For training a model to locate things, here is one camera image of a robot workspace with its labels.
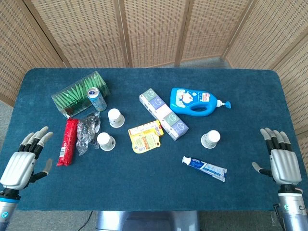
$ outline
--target red snack package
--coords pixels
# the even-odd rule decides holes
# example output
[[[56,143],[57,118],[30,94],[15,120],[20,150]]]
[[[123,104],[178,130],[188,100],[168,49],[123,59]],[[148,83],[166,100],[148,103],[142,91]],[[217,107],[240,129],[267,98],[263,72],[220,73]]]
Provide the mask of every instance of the red snack package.
[[[62,142],[62,148],[60,151],[59,160],[57,166],[68,166],[72,163],[74,149],[77,139],[77,125],[78,119],[69,118],[66,123],[64,138]]]

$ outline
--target robotic hand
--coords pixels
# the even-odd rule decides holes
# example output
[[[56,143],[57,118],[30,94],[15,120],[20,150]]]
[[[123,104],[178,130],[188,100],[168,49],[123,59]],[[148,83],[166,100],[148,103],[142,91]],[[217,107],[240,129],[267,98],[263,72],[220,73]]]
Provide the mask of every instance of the robotic hand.
[[[17,152],[13,153],[4,173],[0,179],[0,183],[4,189],[0,192],[0,231],[5,231],[14,210],[20,200],[19,191],[28,187],[29,183],[47,176],[50,172],[52,160],[49,159],[44,170],[34,174],[33,168],[43,150],[45,143],[53,135],[48,132],[48,127],[43,127],[36,133],[28,134]]]
[[[296,154],[292,152],[291,143],[282,131],[272,131],[269,128],[261,129],[269,151],[271,170],[261,168],[252,162],[254,169],[263,175],[269,176],[280,185],[278,197],[280,204],[273,205],[279,222],[284,231],[308,231],[308,216],[303,201],[303,191],[296,188],[302,181]],[[283,217],[279,215],[278,207],[282,208]]]

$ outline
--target yellow package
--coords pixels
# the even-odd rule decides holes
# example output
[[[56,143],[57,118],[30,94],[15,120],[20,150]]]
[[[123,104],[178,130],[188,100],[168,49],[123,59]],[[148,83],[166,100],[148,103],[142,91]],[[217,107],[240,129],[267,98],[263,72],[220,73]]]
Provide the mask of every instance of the yellow package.
[[[130,138],[133,151],[138,154],[160,147],[159,136],[155,132],[142,132]]]
[[[132,137],[134,135],[137,135],[139,133],[146,134],[149,132],[154,132],[157,136],[162,136],[164,134],[162,126],[160,125],[158,120],[128,130],[131,142],[133,142]]]

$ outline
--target blue felt tablecloth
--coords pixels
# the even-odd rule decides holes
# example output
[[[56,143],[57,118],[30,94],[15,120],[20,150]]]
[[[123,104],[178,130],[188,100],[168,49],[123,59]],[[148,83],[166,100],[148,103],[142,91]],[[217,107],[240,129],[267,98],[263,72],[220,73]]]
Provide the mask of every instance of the blue felt tablecloth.
[[[101,113],[103,131],[116,140],[111,152],[90,147],[83,155],[75,151],[68,167],[56,167],[66,118],[51,95],[97,70],[111,96]],[[154,121],[139,102],[139,95],[152,88],[169,104],[173,87],[206,90],[232,109],[217,108],[210,116],[178,115],[188,132],[177,141],[165,133],[161,147],[135,154],[128,129]],[[125,117],[121,128],[112,128],[107,112],[118,108]],[[91,107],[77,118],[94,111]],[[269,167],[267,148],[260,128],[283,130],[293,144],[307,192],[307,175],[296,141],[279,77],[269,70],[205,69],[33,69],[22,83],[1,152],[0,172],[24,136],[43,126],[54,136],[46,144],[35,170],[48,158],[54,160],[48,177],[21,191],[19,208],[31,210],[268,210],[278,202],[279,186],[257,174],[252,161]],[[221,140],[205,149],[201,136],[216,129]],[[192,156],[228,169],[226,182],[181,163]]]

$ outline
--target table leg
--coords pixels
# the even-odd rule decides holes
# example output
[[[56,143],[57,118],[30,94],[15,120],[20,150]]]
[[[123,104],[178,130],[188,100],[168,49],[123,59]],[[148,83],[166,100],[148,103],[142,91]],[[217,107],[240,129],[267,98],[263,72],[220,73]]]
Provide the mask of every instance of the table leg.
[[[172,231],[199,231],[197,211],[168,211],[168,212],[128,212],[128,211],[99,211],[96,231],[122,231],[127,219],[144,219],[155,217],[168,219]]]

